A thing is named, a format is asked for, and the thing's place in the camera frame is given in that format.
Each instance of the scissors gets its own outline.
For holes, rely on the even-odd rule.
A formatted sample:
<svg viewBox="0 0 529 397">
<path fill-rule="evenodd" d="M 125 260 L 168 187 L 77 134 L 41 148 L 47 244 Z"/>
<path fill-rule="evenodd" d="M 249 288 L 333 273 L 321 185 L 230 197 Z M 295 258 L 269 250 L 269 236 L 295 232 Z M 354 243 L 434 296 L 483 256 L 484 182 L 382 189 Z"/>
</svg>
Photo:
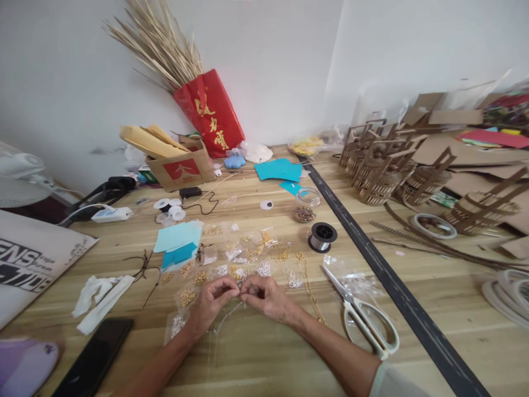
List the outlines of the scissors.
<svg viewBox="0 0 529 397">
<path fill-rule="evenodd" d="M 390 355 L 395 353 L 399 348 L 400 340 L 398 338 L 397 330 L 395 329 L 389 318 L 373 305 L 367 302 L 363 302 L 358 298 L 355 298 L 349 291 L 342 287 L 340 282 L 336 279 L 336 277 L 334 277 L 334 275 L 330 272 L 327 267 L 324 266 L 323 269 L 325 270 L 325 273 L 333 283 L 336 290 L 340 293 L 343 298 L 343 321 L 347 335 L 349 336 L 349 339 L 351 339 L 351 342 L 354 343 L 354 339 L 349 331 L 349 327 L 347 327 L 348 314 L 353 317 L 354 322 L 357 324 L 358 328 L 360 328 L 360 331 L 362 331 L 371 346 L 375 349 L 375 353 L 379 359 L 385 360 Z M 373 324 L 367 313 L 364 312 L 364 307 L 371 309 L 375 314 L 377 314 L 379 318 L 387 325 L 387 328 L 391 330 L 395 338 L 395 342 L 393 344 L 389 344 L 384 339 L 384 337 L 380 335 L 378 329 Z"/>
</svg>

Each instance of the scissor blade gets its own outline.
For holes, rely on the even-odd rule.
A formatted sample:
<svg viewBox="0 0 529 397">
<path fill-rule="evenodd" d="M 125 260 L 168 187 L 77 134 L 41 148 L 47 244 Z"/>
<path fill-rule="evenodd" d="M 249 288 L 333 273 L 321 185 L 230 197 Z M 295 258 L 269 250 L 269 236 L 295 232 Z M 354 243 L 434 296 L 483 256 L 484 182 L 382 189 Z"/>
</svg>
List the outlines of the scissor blade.
<svg viewBox="0 0 529 397">
<path fill-rule="evenodd" d="M 332 284 L 336 288 L 336 290 L 340 293 L 340 295 L 348 302 L 352 302 L 353 297 L 351 294 L 340 284 L 338 279 L 331 273 L 331 271 L 324 265 L 323 270 L 325 270 L 325 273 L 327 274 L 327 277 L 331 280 Z"/>
</svg>

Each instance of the red logo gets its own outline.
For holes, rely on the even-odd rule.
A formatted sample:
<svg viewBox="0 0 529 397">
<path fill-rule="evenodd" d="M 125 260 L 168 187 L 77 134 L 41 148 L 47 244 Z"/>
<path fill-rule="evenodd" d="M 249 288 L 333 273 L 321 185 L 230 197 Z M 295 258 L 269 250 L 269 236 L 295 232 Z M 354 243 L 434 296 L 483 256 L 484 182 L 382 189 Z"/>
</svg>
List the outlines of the red logo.
<svg viewBox="0 0 529 397">
<path fill-rule="evenodd" d="M 200 175 L 194 159 L 164 164 L 164 168 L 173 180 L 183 177 L 185 181 L 188 181 L 193 179 L 193 175 Z"/>
</svg>

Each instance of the red paper bag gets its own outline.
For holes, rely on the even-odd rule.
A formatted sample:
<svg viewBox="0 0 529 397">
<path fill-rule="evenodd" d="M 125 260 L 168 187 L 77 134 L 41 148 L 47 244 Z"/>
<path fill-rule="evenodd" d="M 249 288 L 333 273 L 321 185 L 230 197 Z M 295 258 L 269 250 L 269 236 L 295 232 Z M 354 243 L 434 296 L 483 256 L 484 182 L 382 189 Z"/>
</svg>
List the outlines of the red paper bag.
<svg viewBox="0 0 529 397">
<path fill-rule="evenodd" d="M 226 157 L 227 150 L 235 148 L 245 139 L 215 69 L 184 85 L 173 98 L 204 138 L 211 157 Z"/>
</svg>

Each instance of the plastic eye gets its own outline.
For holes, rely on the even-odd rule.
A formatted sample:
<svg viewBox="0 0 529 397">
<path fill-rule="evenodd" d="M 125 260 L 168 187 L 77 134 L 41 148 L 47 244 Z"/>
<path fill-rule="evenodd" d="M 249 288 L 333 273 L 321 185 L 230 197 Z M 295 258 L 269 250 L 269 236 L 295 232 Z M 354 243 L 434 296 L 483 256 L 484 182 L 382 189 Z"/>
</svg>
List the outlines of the plastic eye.
<svg viewBox="0 0 529 397">
<path fill-rule="evenodd" d="M 268 211 L 274 207 L 274 203 L 270 200 L 261 201 L 260 207 L 262 210 Z"/>
</svg>

